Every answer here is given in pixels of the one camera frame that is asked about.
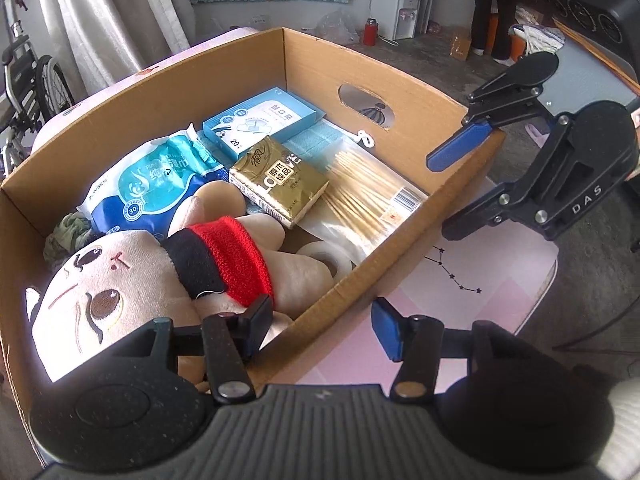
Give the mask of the plush doll black hair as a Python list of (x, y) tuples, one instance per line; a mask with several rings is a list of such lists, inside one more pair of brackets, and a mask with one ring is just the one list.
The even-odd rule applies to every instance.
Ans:
[(195, 326), (271, 302), (272, 341), (334, 285), (329, 268), (282, 252), (285, 230), (269, 214), (247, 214), (229, 182), (209, 182), (184, 200), (158, 240), (118, 231), (80, 248), (29, 312), (32, 339), (52, 382), (153, 318)]

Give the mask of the gold tissue pack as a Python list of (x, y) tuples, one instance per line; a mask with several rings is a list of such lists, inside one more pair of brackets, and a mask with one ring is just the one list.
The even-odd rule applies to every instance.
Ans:
[(231, 167), (229, 181), (288, 229), (306, 216), (329, 185), (322, 172), (271, 136)]

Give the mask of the small cardboard box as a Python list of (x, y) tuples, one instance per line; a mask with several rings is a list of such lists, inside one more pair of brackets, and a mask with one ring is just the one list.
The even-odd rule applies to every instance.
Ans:
[(471, 50), (471, 32), (463, 27), (456, 27), (452, 32), (449, 55), (458, 61), (466, 61)]

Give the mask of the white tape roll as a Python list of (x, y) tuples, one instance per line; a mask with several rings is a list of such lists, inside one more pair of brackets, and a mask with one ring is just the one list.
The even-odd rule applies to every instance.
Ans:
[(307, 256), (324, 263), (332, 275), (334, 283), (338, 283), (352, 272), (354, 264), (349, 255), (341, 247), (327, 242), (311, 242), (299, 248), (297, 255)]

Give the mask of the cotton swab pack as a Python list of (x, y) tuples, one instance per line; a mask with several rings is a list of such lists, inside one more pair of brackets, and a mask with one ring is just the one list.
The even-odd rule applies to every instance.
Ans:
[(299, 226), (342, 248), (353, 263), (362, 263), (427, 200), (420, 188), (346, 136), (307, 160), (329, 185)]

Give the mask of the white water dispenser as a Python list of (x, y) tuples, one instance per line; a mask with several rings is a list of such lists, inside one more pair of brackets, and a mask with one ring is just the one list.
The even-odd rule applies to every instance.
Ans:
[(378, 36), (390, 41), (411, 39), (421, 0), (371, 0), (370, 18), (378, 22)]

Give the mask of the red thermos bottle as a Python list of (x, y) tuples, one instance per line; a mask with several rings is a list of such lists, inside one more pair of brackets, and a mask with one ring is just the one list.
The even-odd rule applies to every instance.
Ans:
[(376, 45), (378, 39), (378, 21), (375, 18), (368, 18), (364, 25), (362, 34), (362, 44), (367, 47)]

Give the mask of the blue wet wipes pack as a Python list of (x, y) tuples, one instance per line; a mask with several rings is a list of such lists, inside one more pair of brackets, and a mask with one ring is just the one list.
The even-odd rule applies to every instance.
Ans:
[(208, 182), (227, 179), (227, 169), (190, 126), (119, 159), (93, 182), (77, 210), (102, 234), (145, 230), (162, 240), (184, 200)]

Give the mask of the clear plastic bag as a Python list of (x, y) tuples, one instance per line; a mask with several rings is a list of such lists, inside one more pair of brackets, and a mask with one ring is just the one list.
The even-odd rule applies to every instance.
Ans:
[(349, 46), (360, 41), (352, 16), (343, 9), (326, 14), (314, 28), (314, 34), (326, 41)]

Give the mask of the green crumpled cloth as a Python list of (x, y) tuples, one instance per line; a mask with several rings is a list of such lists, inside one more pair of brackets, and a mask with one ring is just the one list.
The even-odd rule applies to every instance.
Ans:
[(81, 212), (71, 212), (58, 222), (47, 236), (43, 247), (43, 259), (55, 272), (79, 249), (94, 242), (102, 234), (93, 229), (92, 223)]

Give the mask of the teal woven towel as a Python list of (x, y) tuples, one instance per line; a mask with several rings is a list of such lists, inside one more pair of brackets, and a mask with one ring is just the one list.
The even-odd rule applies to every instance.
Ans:
[(320, 156), (330, 144), (347, 135), (348, 131), (322, 118), (309, 128), (296, 133), (285, 141), (283, 146), (309, 162)]

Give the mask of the blue face mask box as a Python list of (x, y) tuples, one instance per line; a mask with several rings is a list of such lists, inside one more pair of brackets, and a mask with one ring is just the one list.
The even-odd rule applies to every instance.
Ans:
[(203, 132), (218, 151), (237, 162), (267, 136), (283, 144), (323, 117), (321, 108), (274, 87), (206, 119)]

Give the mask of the wheelchair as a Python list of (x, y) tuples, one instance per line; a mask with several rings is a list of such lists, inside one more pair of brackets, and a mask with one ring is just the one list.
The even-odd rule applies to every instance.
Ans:
[(17, 11), (25, 0), (1, 0), (9, 44), (1, 50), (1, 177), (7, 178), (30, 154), (25, 136), (76, 104), (60, 63), (39, 55)]

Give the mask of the white curtain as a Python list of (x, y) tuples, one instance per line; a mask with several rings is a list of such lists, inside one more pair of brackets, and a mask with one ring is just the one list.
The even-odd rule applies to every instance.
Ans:
[(39, 3), (55, 57), (78, 100), (195, 42), (195, 15), (189, 0)]

